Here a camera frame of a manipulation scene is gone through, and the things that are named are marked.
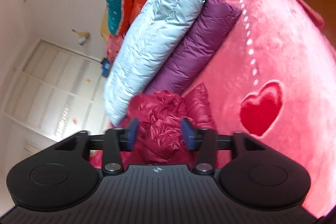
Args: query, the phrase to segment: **white dotted line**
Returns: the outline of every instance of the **white dotted line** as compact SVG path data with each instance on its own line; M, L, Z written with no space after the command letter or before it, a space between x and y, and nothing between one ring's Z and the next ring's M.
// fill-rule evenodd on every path
M249 37L250 34L251 34L251 31L249 30L250 28L250 23L249 23L249 17L248 15L246 15L247 13L247 10L244 9L245 8L245 4L244 4L244 0L239 0L239 3L241 4L241 9L243 9L243 11L241 12L244 17L243 17L243 23L245 24L245 30L246 31L246 37ZM252 48L252 44L253 44L253 41L251 38L248 38L247 41L246 41L246 45L248 46L249 50L248 50L248 54L250 56L252 56L254 54L254 49ZM253 66L253 69L252 69L252 75L253 76L256 76L258 74L258 70L256 69L256 59L255 58L252 58L251 62L250 62L250 65ZM259 80L258 79L255 79L253 81L253 85L257 85L259 83Z

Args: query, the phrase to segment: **black ridged surface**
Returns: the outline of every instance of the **black ridged surface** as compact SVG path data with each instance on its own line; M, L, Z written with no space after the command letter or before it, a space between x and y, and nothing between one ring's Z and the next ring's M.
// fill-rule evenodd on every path
M257 211L233 202L209 176L191 173L186 165L131 165L118 176L104 177L83 203L57 212L15 207L2 224L313 224L300 206Z

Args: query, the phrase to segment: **silver screw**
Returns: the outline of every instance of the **silver screw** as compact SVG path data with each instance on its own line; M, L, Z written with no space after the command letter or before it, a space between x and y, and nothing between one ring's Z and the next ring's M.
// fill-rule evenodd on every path
M105 169L110 172L115 172L121 169L120 164L112 162L105 165Z
M201 172L207 172L207 171L210 171L212 169L212 166L210 164L207 164L207 163L203 162L201 164L197 164L196 169L198 171L201 171Z

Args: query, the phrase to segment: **black object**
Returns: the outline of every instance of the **black object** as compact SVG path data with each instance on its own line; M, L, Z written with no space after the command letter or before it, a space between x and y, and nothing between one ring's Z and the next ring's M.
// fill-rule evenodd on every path
M137 120L105 135L81 131L20 162L7 176L16 204L1 224L264 223L331 224L336 209L317 220L301 207L310 187L298 163L244 133L216 135L182 121L187 147L199 154L186 165L130 165ZM215 171L217 149L232 161ZM102 170L88 162L103 150Z

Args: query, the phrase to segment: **yellow fabric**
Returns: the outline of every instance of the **yellow fabric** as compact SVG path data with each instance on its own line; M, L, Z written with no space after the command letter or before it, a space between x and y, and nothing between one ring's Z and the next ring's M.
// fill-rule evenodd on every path
M110 37L110 31L107 25L107 7L105 8L105 13L103 15L103 19L101 20L100 33L101 33L101 36L107 42L107 40L109 40L109 37Z

